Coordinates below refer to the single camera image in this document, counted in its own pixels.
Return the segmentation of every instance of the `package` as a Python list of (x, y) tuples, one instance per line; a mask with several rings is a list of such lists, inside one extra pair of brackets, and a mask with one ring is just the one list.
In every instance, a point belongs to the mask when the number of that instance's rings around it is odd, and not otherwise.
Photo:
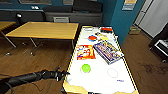
[(135, 26), (131, 26), (130, 28), (130, 31), (129, 31), (129, 34), (139, 34), (140, 33), (140, 29), (138, 27), (135, 27)]
[(107, 64), (112, 64), (123, 57), (122, 52), (117, 50), (111, 43), (107, 41), (94, 44), (93, 48), (107, 62)]
[(92, 45), (77, 45), (77, 60), (95, 59), (95, 53)]

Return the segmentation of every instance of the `white table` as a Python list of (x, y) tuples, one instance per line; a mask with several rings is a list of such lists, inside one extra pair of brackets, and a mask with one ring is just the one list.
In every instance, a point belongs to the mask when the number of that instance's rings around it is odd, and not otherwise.
[[(77, 45), (94, 45), (98, 41), (91, 42), (88, 40), (90, 35), (100, 32), (97, 27), (82, 28)], [(117, 49), (120, 47), (114, 37), (114, 33), (102, 33), (108, 37), (108, 41)], [(96, 59), (77, 60), (77, 51), (74, 51), (73, 58), (69, 65), (68, 75), (64, 81), (65, 91), (73, 93), (87, 94), (88, 92), (101, 94), (138, 94), (138, 90), (133, 81), (124, 58), (108, 65), (105, 60), (94, 50)], [(91, 71), (82, 73), (81, 66), (89, 64)]]

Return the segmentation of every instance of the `floor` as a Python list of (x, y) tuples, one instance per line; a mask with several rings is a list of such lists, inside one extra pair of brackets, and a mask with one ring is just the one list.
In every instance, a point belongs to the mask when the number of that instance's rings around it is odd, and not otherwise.
[[(5, 39), (0, 39), (0, 74), (18, 76), (44, 69), (52, 71), (57, 66), (60, 70), (67, 70), (72, 53), (72, 45), (69, 40), (35, 40), (37, 43), (43, 42), (34, 56), (30, 55), (33, 44), (30, 40), (12, 39), (18, 48), (10, 52), (10, 56), (5, 54), (13, 47)], [(57, 82), (56, 79), (40, 80), (34, 84), (24, 84), (13, 88), (14, 94), (61, 94), (63, 81)]]
[(140, 94), (168, 94), (168, 63), (149, 50), (150, 41), (143, 32), (127, 35), (121, 49)]
[[(43, 45), (30, 55), (33, 44), (29, 39), (11, 38), (18, 48), (12, 50), (10, 56), (5, 54), (13, 47), (0, 38), (0, 74), (17, 76), (43, 69), (54, 70), (60, 66), (67, 70), (72, 53), (72, 45), (69, 40), (44, 40), (36, 39)], [(150, 39), (143, 33), (139, 35), (127, 35), (121, 49), (125, 54), (136, 86), (140, 94), (167, 94), (168, 89), (168, 63), (162, 63), (160, 58), (149, 50)], [(61, 94), (63, 81), (55, 79), (40, 80), (34, 84), (24, 84), (13, 88), (15, 94)]]

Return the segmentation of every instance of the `green ball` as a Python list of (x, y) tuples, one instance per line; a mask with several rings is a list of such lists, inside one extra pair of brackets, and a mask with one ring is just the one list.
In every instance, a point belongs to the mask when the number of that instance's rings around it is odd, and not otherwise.
[(83, 70), (83, 72), (85, 72), (85, 73), (88, 73), (88, 72), (90, 72), (90, 66), (88, 65), (88, 64), (83, 64), (82, 65), (82, 70)]

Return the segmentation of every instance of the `toy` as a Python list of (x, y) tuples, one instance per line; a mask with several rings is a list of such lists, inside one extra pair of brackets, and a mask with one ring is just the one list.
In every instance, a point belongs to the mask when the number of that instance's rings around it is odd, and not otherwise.
[(91, 68), (90, 68), (89, 64), (83, 64), (83, 65), (82, 65), (82, 71), (83, 71), (84, 73), (89, 73), (90, 70), (91, 70)]
[(91, 35), (91, 36), (88, 37), (88, 39), (89, 39), (89, 41), (94, 42), (94, 41), (97, 40), (97, 37), (94, 36), (94, 35)]
[(102, 33), (112, 33), (113, 29), (109, 27), (102, 27), (101, 32)]

